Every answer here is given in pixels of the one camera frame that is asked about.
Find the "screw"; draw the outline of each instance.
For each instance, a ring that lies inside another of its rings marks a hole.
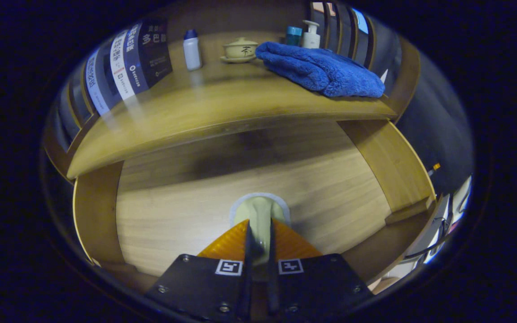
[[[165,293],[165,292],[168,292],[168,291],[169,291],[169,289],[166,288],[165,286],[163,286],[163,285],[159,285],[158,286],[158,292]]]

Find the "wooden shelf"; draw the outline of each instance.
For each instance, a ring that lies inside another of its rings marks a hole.
[[[287,202],[293,229],[324,254],[345,252],[386,224],[379,182],[336,122],[197,141],[125,160],[117,235],[125,261],[160,276],[227,231],[232,204],[251,192]]]
[[[85,135],[73,156],[74,179],[141,153],[189,141],[308,119],[392,119],[381,99],[326,98],[268,71],[263,62],[211,63],[176,70],[119,103]]]

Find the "blue bottle cap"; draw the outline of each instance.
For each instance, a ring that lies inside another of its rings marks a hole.
[[[289,26],[287,27],[287,35],[302,35],[302,28]]]
[[[185,37],[183,37],[184,40],[191,39],[191,38],[197,38],[197,31],[195,29],[189,29],[185,33]]]

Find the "wooden cabinet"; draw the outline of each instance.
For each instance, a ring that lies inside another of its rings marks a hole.
[[[88,257],[144,292],[180,253],[197,254],[229,229],[238,198],[271,192],[318,250],[342,253],[368,283],[380,278],[435,208],[425,168],[394,126],[418,82],[418,51],[401,38],[390,97],[326,98],[259,60],[219,62],[221,45],[235,37],[280,41],[287,25],[308,18],[307,2],[181,4],[160,12],[169,20],[170,75],[107,116],[90,109],[67,152],[45,133],[53,164],[74,180],[74,222]],[[180,36],[193,27],[203,67],[188,72]]]

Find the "saucer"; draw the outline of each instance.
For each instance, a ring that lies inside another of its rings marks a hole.
[[[252,55],[251,57],[240,57],[240,58],[227,58],[227,57],[221,57],[221,61],[224,61],[225,63],[246,63],[247,61],[252,61],[253,59],[256,59],[257,57],[255,55]]]

